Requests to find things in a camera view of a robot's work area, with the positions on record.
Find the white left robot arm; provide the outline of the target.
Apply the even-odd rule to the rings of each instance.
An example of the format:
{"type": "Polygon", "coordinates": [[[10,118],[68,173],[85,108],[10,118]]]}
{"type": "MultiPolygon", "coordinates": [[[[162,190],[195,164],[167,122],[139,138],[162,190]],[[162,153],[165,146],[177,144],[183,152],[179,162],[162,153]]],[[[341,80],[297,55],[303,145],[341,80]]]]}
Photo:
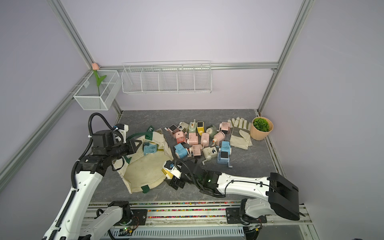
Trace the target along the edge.
{"type": "Polygon", "coordinates": [[[142,141],[130,140],[105,155],[84,156],[71,173],[72,187],[55,221],[43,235],[44,240],[99,240],[115,224],[129,224],[133,213],[128,201],[113,201],[84,230],[82,223],[91,198],[114,160],[138,151],[142,141]]]}

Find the pale blue pencil sharpener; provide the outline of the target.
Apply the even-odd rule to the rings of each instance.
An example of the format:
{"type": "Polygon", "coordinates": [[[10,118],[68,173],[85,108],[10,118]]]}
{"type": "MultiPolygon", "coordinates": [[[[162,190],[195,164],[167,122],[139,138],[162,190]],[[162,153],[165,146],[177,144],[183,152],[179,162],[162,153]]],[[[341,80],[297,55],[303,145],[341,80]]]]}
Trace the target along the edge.
{"type": "Polygon", "coordinates": [[[228,168],[232,168],[230,164],[230,155],[228,152],[219,151],[217,155],[217,164],[226,165],[228,168]]]}

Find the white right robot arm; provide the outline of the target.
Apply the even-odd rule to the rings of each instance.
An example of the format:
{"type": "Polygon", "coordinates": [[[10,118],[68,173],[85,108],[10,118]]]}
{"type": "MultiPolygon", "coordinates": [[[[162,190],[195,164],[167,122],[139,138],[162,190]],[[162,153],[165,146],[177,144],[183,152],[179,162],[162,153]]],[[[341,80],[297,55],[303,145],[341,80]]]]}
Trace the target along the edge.
{"type": "Polygon", "coordinates": [[[300,219],[299,189],[278,173],[268,177],[248,178],[202,169],[191,160],[166,161],[163,166],[166,182],[173,189],[195,185],[199,192],[215,198],[239,195],[241,221],[276,214],[281,218],[300,219]]]}

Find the yellow pencil sharpener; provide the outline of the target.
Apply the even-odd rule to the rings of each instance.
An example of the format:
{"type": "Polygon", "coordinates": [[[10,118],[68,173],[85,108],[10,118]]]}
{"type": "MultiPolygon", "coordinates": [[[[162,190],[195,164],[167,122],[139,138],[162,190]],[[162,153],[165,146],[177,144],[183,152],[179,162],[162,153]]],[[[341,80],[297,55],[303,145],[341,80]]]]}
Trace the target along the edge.
{"type": "Polygon", "coordinates": [[[197,132],[200,136],[205,132],[205,124],[203,121],[197,122],[197,132]]]}
{"type": "Polygon", "coordinates": [[[164,173],[164,175],[166,176],[166,178],[168,179],[168,180],[171,180],[173,177],[174,177],[174,175],[172,174],[172,173],[170,173],[168,170],[166,170],[166,169],[162,169],[162,172],[164,173]]]}

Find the olive green pencil sharpener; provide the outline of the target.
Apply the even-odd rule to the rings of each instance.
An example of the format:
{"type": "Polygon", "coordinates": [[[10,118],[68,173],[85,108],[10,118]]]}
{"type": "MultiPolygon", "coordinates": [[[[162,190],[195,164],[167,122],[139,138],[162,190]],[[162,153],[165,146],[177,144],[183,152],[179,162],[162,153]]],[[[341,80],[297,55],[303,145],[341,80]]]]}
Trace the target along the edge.
{"type": "Polygon", "coordinates": [[[206,132],[210,135],[210,138],[213,139],[214,136],[218,133],[218,130],[217,130],[216,126],[209,125],[206,132]]]}

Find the beige pencil sharpener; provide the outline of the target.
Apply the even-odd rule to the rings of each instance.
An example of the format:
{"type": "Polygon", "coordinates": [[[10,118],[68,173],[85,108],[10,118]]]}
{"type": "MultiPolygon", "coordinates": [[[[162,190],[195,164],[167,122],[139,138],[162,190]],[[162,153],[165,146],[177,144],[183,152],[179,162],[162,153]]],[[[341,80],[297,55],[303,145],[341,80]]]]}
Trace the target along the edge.
{"type": "Polygon", "coordinates": [[[188,123],[185,123],[185,122],[180,122],[179,123],[179,130],[186,133],[189,129],[189,124],[188,123]]]}
{"type": "Polygon", "coordinates": [[[206,162],[216,159],[218,156],[218,148],[217,147],[207,147],[203,149],[204,160],[202,161],[202,165],[205,166],[206,162]]]}

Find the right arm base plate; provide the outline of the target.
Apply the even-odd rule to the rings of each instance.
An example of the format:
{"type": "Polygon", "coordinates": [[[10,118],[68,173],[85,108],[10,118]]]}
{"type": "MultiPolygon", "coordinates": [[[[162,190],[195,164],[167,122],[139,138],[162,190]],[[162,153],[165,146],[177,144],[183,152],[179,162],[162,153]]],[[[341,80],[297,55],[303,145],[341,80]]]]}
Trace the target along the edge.
{"type": "Polygon", "coordinates": [[[245,213],[241,213],[240,207],[237,208],[226,208],[226,218],[228,224],[266,224],[266,216],[259,216],[257,218],[250,217],[245,213]]]}

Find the cream tote bag green handles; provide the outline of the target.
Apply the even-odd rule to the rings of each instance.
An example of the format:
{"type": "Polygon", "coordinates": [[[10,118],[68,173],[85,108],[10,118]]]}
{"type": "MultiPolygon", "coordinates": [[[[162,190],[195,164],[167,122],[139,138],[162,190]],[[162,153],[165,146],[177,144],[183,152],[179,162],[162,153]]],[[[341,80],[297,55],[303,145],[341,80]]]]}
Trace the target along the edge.
{"type": "Polygon", "coordinates": [[[143,144],[135,154],[115,160],[113,169],[118,172],[129,193],[147,193],[166,178],[162,169],[166,161],[174,159],[171,148],[161,129],[126,137],[126,142],[129,140],[141,140],[143,144]],[[144,156],[145,142],[157,144],[158,151],[144,156]]]}

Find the round pink pencil sharpener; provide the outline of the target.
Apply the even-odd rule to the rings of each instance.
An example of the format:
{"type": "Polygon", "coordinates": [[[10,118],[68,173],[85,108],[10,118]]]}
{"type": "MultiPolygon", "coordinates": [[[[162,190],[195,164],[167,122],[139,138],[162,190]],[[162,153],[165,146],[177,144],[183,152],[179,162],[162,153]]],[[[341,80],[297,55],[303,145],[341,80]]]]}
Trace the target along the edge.
{"type": "Polygon", "coordinates": [[[222,141],[224,141],[226,138],[226,135],[223,132],[218,132],[213,137],[213,146],[219,146],[222,141]]]}

